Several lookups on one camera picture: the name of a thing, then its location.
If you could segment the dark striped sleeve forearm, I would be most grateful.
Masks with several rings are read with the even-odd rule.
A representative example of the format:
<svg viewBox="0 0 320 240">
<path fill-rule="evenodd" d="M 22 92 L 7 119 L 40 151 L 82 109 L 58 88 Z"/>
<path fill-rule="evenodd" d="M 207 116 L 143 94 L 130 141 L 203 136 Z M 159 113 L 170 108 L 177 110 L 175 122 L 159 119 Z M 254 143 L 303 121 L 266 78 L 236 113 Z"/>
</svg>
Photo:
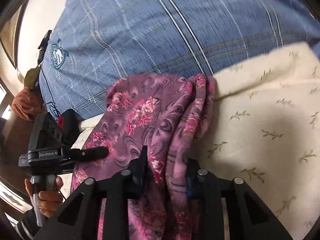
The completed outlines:
<svg viewBox="0 0 320 240">
<path fill-rule="evenodd" d="M 41 227 L 37 225 L 34 209 L 27 211 L 14 228 L 21 239 L 34 239 L 35 235 L 41 229 Z"/>
</svg>

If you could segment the person left hand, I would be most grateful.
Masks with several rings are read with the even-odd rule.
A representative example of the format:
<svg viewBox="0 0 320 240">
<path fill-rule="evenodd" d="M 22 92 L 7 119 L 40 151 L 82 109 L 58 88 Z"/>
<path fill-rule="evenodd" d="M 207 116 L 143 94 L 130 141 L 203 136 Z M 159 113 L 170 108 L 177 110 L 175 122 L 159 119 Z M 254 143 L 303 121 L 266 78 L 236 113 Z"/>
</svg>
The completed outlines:
<svg viewBox="0 0 320 240">
<path fill-rule="evenodd" d="M 37 202 L 40 213 L 45 217 L 52 217 L 53 213 L 63 203 L 63 196 L 60 189 L 63 186 L 63 181 L 60 176 L 56 177 L 55 190 L 39 192 L 39 201 Z"/>
</svg>

